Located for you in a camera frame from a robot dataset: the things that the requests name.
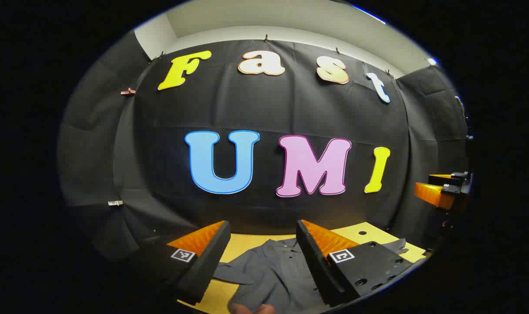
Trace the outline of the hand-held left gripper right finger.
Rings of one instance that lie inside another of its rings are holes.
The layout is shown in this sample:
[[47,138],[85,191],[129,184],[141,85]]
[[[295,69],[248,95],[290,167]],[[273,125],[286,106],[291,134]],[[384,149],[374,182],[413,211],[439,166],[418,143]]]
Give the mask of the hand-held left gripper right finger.
[[330,307],[374,294],[414,268],[383,244],[358,244],[304,219],[296,223],[296,239],[323,302]]

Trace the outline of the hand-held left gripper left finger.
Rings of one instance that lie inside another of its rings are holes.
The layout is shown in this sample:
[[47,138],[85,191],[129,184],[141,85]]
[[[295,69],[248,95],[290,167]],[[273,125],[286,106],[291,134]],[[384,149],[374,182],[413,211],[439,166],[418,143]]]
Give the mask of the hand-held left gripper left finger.
[[129,256],[129,273],[150,294],[199,303],[230,240],[229,221],[219,221],[175,240],[153,241]]

